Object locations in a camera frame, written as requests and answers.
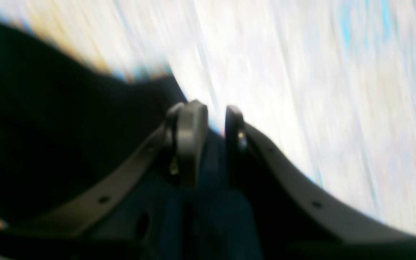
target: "black fabric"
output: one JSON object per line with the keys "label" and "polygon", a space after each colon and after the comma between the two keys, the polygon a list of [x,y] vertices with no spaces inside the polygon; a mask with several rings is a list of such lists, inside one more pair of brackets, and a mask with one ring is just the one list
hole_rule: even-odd
{"label": "black fabric", "polygon": [[80,194],[177,102],[173,77],[130,86],[0,25],[0,216],[16,223]]}

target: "screw hole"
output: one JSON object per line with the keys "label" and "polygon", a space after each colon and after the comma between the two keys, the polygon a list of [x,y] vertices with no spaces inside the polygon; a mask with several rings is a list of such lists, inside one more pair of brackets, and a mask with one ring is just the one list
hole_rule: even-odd
{"label": "screw hole", "polygon": [[147,212],[143,212],[137,220],[136,237],[138,240],[142,240],[147,234],[150,224],[150,216]]}
{"label": "screw hole", "polygon": [[105,203],[107,203],[109,200],[110,200],[110,197],[109,197],[109,196],[102,196],[102,197],[100,197],[100,198],[97,200],[97,202],[98,202],[99,204],[105,204]]}
{"label": "screw hole", "polygon": [[318,201],[313,201],[312,206],[314,206],[314,208],[316,209],[322,209],[324,206],[322,205],[322,203],[318,202]]}

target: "blurred background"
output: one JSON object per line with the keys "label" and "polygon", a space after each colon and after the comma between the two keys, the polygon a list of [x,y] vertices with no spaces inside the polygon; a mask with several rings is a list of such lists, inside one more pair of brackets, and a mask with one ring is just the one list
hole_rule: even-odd
{"label": "blurred background", "polygon": [[237,105],[314,183],[416,234],[415,0],[0,0],[0,23],[123,81],[174,74],[220,135]]}

